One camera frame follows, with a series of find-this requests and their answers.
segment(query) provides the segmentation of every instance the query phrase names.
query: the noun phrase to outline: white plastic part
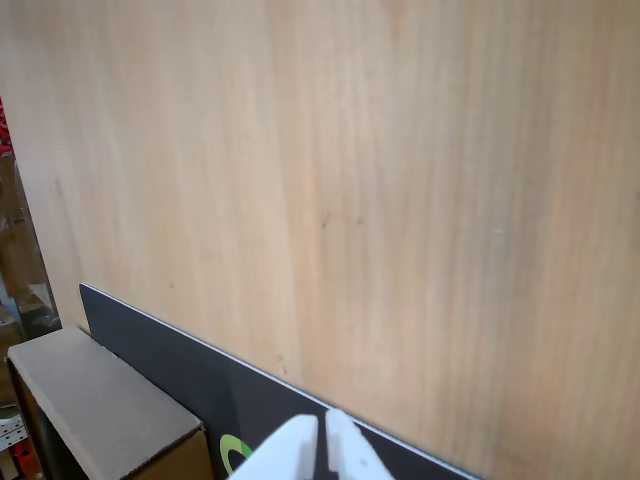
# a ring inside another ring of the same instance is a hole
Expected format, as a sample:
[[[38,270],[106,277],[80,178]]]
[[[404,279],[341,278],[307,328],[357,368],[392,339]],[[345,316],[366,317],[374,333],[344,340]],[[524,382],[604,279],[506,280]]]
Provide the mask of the white plastic part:
[[[373,447],[341,410],[326,415],[329,470],[340,480],[393,480]]]
[[[393,480],[360,429],[341,410],[326,414],[329,470],[340,480]],[[318,419],[297,415],[273,432],[231,475],[232,480],[311,480],[316,463]]]
[[[273,432],[230,478],[311,480],[316,464],[318,418],[296,415]]]

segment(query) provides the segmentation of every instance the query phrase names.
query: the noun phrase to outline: wooden board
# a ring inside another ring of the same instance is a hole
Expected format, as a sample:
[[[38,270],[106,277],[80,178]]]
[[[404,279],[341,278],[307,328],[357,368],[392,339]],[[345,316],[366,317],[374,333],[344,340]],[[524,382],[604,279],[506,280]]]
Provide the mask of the wooden board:
[[[640,476],[640,2],[0,0],[88,282],[497,479]]]

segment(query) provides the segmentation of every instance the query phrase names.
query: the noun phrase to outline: red object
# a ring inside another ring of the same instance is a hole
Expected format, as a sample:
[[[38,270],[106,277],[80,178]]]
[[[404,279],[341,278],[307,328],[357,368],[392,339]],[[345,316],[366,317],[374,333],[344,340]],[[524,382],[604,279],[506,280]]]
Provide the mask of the red object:
[[[2,106],[2,99],[0,99],[0,155],[6,152],[13,152],[13,147],[11,146],[7,117],[4,115],[4,107]]]
[[[28,438],[25,438],[20,443],[16,443],[13,447],[10,447],[11,454],[18,459],[20,464],[20,470],[25,475],[35,475],[40,473],[40,463],[33,451],[33,445]]]

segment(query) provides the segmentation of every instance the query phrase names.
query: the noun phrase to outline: plywood panel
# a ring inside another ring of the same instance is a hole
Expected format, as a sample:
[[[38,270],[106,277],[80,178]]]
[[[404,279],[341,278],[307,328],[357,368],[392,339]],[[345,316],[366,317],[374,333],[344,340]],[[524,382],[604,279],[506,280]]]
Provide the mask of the plywood panel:
[[[85,281],[475,473],[640,476],[640,3],[0,2]]]

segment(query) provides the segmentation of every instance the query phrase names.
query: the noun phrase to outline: wood grain surface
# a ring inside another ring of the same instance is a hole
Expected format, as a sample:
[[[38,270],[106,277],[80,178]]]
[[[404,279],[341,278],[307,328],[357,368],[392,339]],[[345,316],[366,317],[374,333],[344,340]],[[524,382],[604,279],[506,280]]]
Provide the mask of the wood grain surface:
[[[640,2],[0,0],[88,282],[470,471],[640,477]]]

